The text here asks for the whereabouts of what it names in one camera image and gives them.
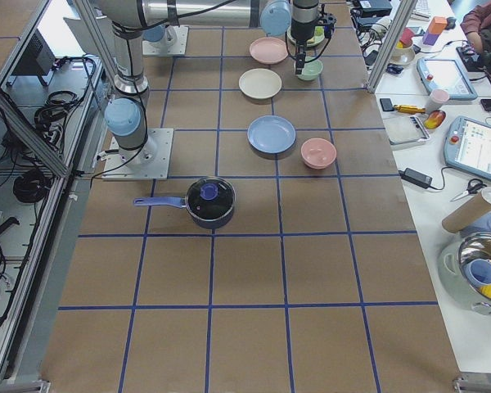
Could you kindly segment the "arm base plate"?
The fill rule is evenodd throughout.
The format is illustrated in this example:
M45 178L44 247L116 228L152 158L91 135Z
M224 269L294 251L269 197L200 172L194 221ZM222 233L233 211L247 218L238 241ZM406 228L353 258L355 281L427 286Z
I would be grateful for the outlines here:
M186 26L159 25L142 36L143 56L184 56L189 29Z
M110 140L110 149L118 150L108 155L105 161L102 179L112 181L123 180L165 180L169 173L169 162L173 145L173 129L149 129L148 140L138 156L128 164L128 151L119 151L115 138Z

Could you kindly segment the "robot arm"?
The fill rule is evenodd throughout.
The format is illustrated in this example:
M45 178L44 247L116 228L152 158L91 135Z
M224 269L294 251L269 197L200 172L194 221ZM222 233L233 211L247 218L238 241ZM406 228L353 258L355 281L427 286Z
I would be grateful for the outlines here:
M308 41L316 28L323 27L330 39L336 24L336 18L318 1L138 1L136 9L139 29L190 21L196 25L247 25L260 28L267 36L291 36L295 49L287 55L294 61L297 75L319 58L306 58Z
M291 25L288 1L95 1L111 20L116 74L122 97L146 94L143 32L158 26L236 26L260 28L267 36L284 34Z

